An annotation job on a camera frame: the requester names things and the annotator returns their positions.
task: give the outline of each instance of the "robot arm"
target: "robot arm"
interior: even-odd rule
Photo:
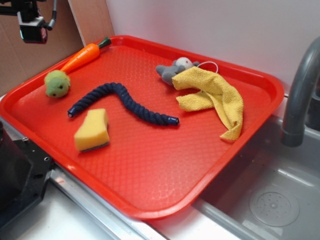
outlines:
[[[51,31],[56,23],[57,0],[53,2],[50,22],[45,22],[41,16],[37,1],[46,0],[0,0],[0,4],[11,2],[11,6],[0,6],[0,15],[18,17],[21,37],[25,43],[45,44],[48,39],[47,30]]]

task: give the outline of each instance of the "plastic tray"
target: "plastic tray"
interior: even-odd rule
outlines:
[[[111,37],[91,63],[69,74],[71,88],[63,98],[45,95],[44,77],[65,59],[9,92],[0,115],[50,154],[55,162],[123,213],[138,219],[162,218],[190,205],[228,164],[282,102],[280,82],[265,73],[131,36]],[[214,109],[185,112],[175,90],[156,73],[173,60],[214,61],[244,101],[240,138],[219,138],[227,129]],[[201,68],[215,71],[213,64]],[[78,152],[74,134],[87,111],[69,118],[67,110],[94,88],[122,83],[132,98],[154,112],[178,117],[180,125],[156,126],[125,109],[116,94],[89,109],[105,108],[109,117],[108,146]]]

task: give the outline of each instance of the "microfiber towel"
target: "microfiber towel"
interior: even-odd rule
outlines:
[[[221,75],[199,67],[187,69],[172,78],[177,90],[199,89],[197,93],[178,96],[181,109],[192,112],[215,108],[220,120],[228,129],[220,137],[237,140],[243,126],[244,102],[236,88]]]

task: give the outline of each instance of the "sink basin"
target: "sink basin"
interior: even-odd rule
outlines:
[[[205,189],[198,206],[241,232],[241,239],[318,240],[320,136],[307,128],[301,146],[286,147],[281,123],[269,118]]]

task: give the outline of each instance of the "blue rope toy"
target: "blue rope toy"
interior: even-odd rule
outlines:
[[[73,118],[75,115],[88,108],[94,102],[113,93],[119,96],[120,100],[129,111],[148,123],[160,126],[177,126],[179,124],[179,118],[150,111],[144,106],[135,102],[130,96],[127,88],[121,83],[115,82],[105,83],[89,92],[67,111],[68,116]]]

